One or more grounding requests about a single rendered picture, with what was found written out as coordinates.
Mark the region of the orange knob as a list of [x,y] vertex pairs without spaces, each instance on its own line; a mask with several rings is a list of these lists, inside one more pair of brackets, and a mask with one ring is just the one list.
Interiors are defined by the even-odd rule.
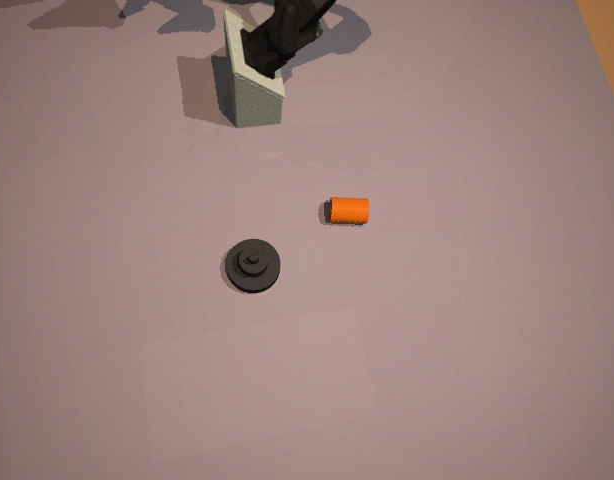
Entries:
[[362,198],[331,197],[329,221],[342,223],[367,223],[369,200]]

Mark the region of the black stepped round pedestal with shaft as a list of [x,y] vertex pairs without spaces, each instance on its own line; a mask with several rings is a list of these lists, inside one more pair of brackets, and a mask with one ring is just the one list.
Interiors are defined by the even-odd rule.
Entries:
[[260,239],[236,244],[227,258],[227,273],[232,284],[247,293],[261,293],[274,285],[280,273],[276,249]]

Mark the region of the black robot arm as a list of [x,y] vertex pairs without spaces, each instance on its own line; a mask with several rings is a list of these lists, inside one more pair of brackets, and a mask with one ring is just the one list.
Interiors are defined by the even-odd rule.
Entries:
[[245,63],[275,79],[275,71],[316,39],[318,21],[336,0],[275,0],[271,18],[250,33],[240,30]]

